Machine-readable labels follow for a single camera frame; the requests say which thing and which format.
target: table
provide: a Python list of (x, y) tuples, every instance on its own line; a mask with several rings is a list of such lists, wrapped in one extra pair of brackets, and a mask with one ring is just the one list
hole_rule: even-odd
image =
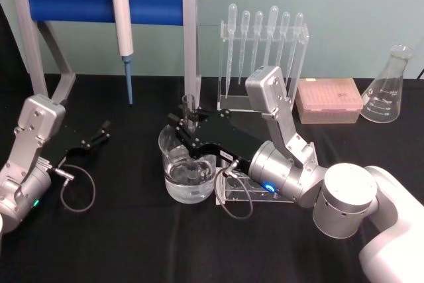
[[(48, 76), (48, 87), (57, 76)], [(369, 80), (358, 80), (362, 91)], [(134, 107), (127, 105), (125, 80), (78, 76), (66, 123), (91, 134), (109, 119), (111, 140), (85, 160), (97, 199), (82, 215), (59, 200), (61, 177), (21, 226), (3, 237), (0, 281), (7, 282), (367, 282), (358, 253), (376, 235), (364, 222), (347, 240), (326, 237), (312, 211), (292, 203), (255, 203), (247, 221), (229, 218), (211, 196), (197, 205), (174, 201), (166, 192), (157, 144), (167, 114), (184, 91), (182, 78), (134, 77)], [(204, 78), (201, 104), (216, 106), (217, 80)], [(0, 163), (13, 143), (27, 86), (0, 87)], [(314, 141), (319, 162), (351, 162), (385, 168), (424, 202), (424, 82), (405, 80), (399, 118), (379, 125), (301, 125)], [(235, 114), (234, 124), (268, 139), (259, 114)], [(246, 203), (229, 203), (242, 214)]]

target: micropipette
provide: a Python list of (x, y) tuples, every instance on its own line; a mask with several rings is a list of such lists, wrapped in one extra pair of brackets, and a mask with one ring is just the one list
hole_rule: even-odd
[(236, 31), (236, 19), (237, 19), (237, 6), (232, 3), (228, 7), (228, 56), (227, 56), (227, 75), (225, 77), (225, 98), (228, 97), (228, 90), (230, 89), (231, 80), (231, 64), (233, 62), (233, 42), (234, 32)]
[(238, 84), (241, 81), (244, 64), (244, 49), (246, 48), (247, 32), (249, 30), (250, 13), (245, 10), (241, 16), (241, 44), (240, 44), (240, 59), (238, 60)]
[(263, 64), (264, 66), (268, 65), (272, 36), (274, 35), (274, 31), (276, 29), (277, 18), (278, 18), (278, 7), (272, 6), (270, 9), (270, 14), (268, 16), (268, 25), (266, 26), (266, 46), (265, 46), (265, 57), (264, 57), (264, 64)]
[(286, 85), (290, 77), (290, 73), (292, 72), (294, 52), (296, 51), (296, 44), (299, 38), (299, 34), (301, 32), (303, 23), (303, 13), (297, 13), (296, 18), (294, 19), (293, 26), (293, 42), (291, 43), (289, 62), (287, 63), (287, 77), (286, 77)]
[(252, 51), (252, 61), (250, 62), (250, 74), (254, 71), (254, 65), (256, 63), (256, 54), (258, 53), (258, 43), (260, 32), (262, 31), (262, 21), (264, 20), (264, 14), (262, 11), (257, 11), (254, 16), (254, 42), (253, 42), (253, 51)]
[(128, 100), (133, 105), (133, 88), (131, 85), (131, 59), (133, 56), (133, 36), (131, 33), (131, 16), (129, 0), (112, 0), (115, 25), (117, 28), (118, 50), (125, 66)]
[(290, 24), (290, 14), (286, 11), (283, 13), (281, 17), (280, 43), (278, 44), (278, 49), (277, 49), (276, 66), (280, 66), (280, 63), (281, 63), (281, 55), (283, 54), (284, 42), (286, 41), (289, 24)]

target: glass beaker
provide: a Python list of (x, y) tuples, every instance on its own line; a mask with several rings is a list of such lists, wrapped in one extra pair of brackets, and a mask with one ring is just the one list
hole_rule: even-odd
[(392, 47), (386, 67), (362, 94), (363, 117), (375, 123), (397, 119), (402, 100), (403, 71), (412, 56), (413, 50), (407, 46)]
[(175, 129), (167, 125), (159, 134), (159, 147), (168, 193), (182, 203), (198, 203), (213, 191), (216, 156), (193, 159), (177, 139)]

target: wall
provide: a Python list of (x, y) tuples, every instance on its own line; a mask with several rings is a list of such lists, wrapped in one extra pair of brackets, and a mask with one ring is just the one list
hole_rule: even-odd
[[(0, 0), (22, 48), (13, 0)], [(421, 21), (424, 0), (198, 0), (200, 63), (204, 76), (217, 74), (219, 23), (229, 3), (238, 11), (298, 11), (305, 15), (310, 41), (302, 76), (373, 78), (384, 67), (393, 44), (418, 47), (418, 58), (405, 72), (414, 78), (424, 67)], [(112, 24), (54, 23), (59, 40), (78, 74), (122, 74)], [(134, 26), (134, 74), (183, 74), (182, 29)], [(46, 72), (56, 67), (44, 44)]]

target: label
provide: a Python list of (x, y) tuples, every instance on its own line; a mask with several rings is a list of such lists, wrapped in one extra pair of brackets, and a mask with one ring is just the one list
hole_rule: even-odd
[(233, 157), (230, 155), (230, 154), (227, 154), (226, 152), (224, 152), (223, 150), (220, 150), (219, 151), (219, 154), (222, 156), (222, 157), (224, 157), (224, 158), (226, 158), (226, 159), (228, 159), (230, 162), (232, 162), (233, 161)]

